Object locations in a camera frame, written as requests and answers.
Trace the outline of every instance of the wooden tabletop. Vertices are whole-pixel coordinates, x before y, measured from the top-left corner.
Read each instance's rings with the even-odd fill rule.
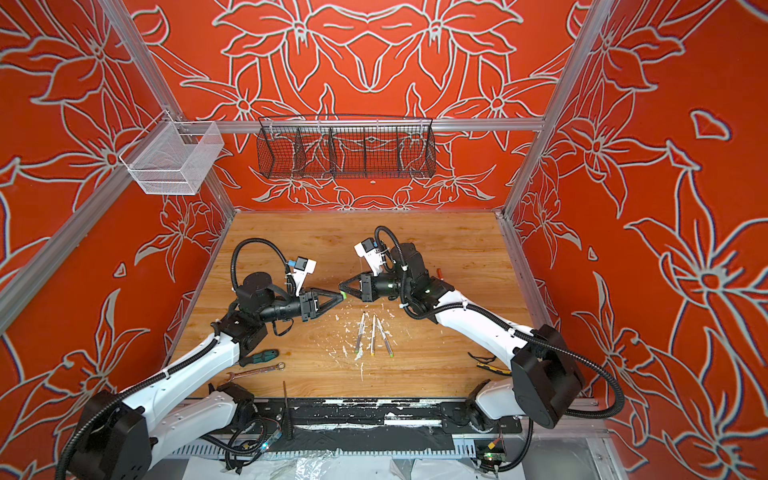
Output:
[[[174,360],[201,342],[211,332],[210,323],[221,318],[234,300],[229,265],[232,250],[241,240],[266,238],[289,260],[299,256],[315,260],[315,273],[307,277],[304,287],[338,291],[339,282],[369,270],[353,247],[372,237],[378,225],[389,227],[400,243],[413,242],[429,272],[435,275],[439,267],[445,281],[473,302],[512,322],[531,325],[493,213],[241,213],[216,258]],[[383,237],[385,243],[391,243]],[[240,282],[249,273],[266,271],[276,285],[284,287],[280,261],[264,245],[245,246],[237,269]],[[492,374],[476,368],[467,355],[489,356],[485,349],[452,329],[427,319],[409,318],[398,303],[387,299],[363,303],[350,297],[319,319],[297,321],[285,336],[274,336],[270,326],[256,352],[278,349],[279,359],[245,369],[233,367],[212,382],[223,383],[226,372],[281,361],[286,364],[282,372],[261,373],[237,383],[259,397],[282,397],[283,380],[291,397],[454,397],[466,396],[482,380],[491,378]],[[362,341],[365,352],[355,358],[358,325],[364,312],[369,318],[376,314],[381,319],[393,358],[378,332],[375,355],[370,355],[370,319],[366,319]],[[278,329],[287,325],[277,323]],[[206,394],[202,387],[194,395]]]

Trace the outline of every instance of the black wire basket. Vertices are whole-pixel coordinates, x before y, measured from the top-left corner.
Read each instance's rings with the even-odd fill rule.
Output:
[[[429,178],[432,119],[323,115],[262,117],[257,145],[266,178]]]

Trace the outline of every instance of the robotic arm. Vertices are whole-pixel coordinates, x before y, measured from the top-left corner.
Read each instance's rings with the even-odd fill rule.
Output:
[[[268,273],[248,275],[237,282],[237,254],[248,243],[264,243],[280,256],[286,270],[288,292],[272,284]],[[257,412],[253,395],[232,382],[213,390],[204,399],[177,407],[217,373],[238,363],[250,363],[248,355],[267,335],[268,323],[301,318],[316,319],[341,303],[344,295],[317,288],[302,291],[313,260],[299,257],[287,262],[271,242],[248,239],[233,253],[232,281],[237,299],[227,314],[212,323],[214,332],[176,362],[123,392],[99,392],[83,407],[80,421],[61,453],[56,478],[69,470],[82,480],[138,480],[146,471],[191,439],[229,425],[243,427]],[[268,446],[233,452],[254,455]]]
[[[380,240],[381,232],[392,239],[393,248]],[[493,421],[509,415],[526,415],[553,429],[565,414],[606,418],[624,406],[616,379],[599,365],[568,350],[557,330],[519,325],[473,303],[453,285],[430,276],[415,245],[400,244],[388,228],[377,227],[374,237],[355,245],[355,251],[366,259],[371,270],[341,282],[342,292],[363,302],[384,296],[399,299],[400,308],[412,318],[430,319],[464,334],[511,370],[510,378],[483,383],[470,395],[468,418],[477,429],[486,429]],[[598,412],[569,409],[585,385],[576,361],[608,381],[616,394],[612,407]]]

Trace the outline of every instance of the green object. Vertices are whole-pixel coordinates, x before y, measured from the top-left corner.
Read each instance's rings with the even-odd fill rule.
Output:
[[[261,352],[254,353],[253,355],[240,360],[240,366],[246,366],[252,363],[266,363],[276,359],[278,356],[280,356],[279,350],[262,350]]]

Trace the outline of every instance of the wooden table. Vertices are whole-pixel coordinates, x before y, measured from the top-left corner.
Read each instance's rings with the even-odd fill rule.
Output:
[[[413,242],[432,275],[440,267],[445,281],[472,301],[512,322],[531,325],[493,213],[241,213],[235,217],[182,332],[174,360],[201,342],[211,332],[210,323],[221,318],[234,300],[229,265],[232,250],[241,240],[267,238],[289,260],[298,256],[315,260],[315,273],[307,277],[304,287],[338,291],[340,281],[369,270],[353,247],[372,237],[378,225],[389,227],[400,243]],[[276,285],[284,287],[280,261],[264,245],[245,246],[240,251],[237,269],[240,282],[249,273],[266,271]],[[355,360],[362,312],[371,317],[375,313],[382,320],[390,335],[393,358],[387,354],[378,333],[376,354],[369,354],[368,322],[367,336],[362,342],[366,352]],[[287,323],[277,325],[282,329]],[[257,351],[263,349],[279,349],[279,359],[266,365],[282,361],[286,369],[237,381],[259,397],[282,397],[283,380],[291,397],[466,396],[479,382],[492,376],[476,368],[475,361],[467,356],[467,352],[490,356],[485,349],[452,329],[427,319],[409,318],[400,311],[398,302],[387,299],[363,303],[350,297],[319,319],[297,321],[282,337],[274,336],[270,326],[269,335]],[[227,371],[244,370],[237,366]],[[222,372],[212,382],[219,385],[225,377]],[[202,387],[194,395],[206,394],[207,388]]]

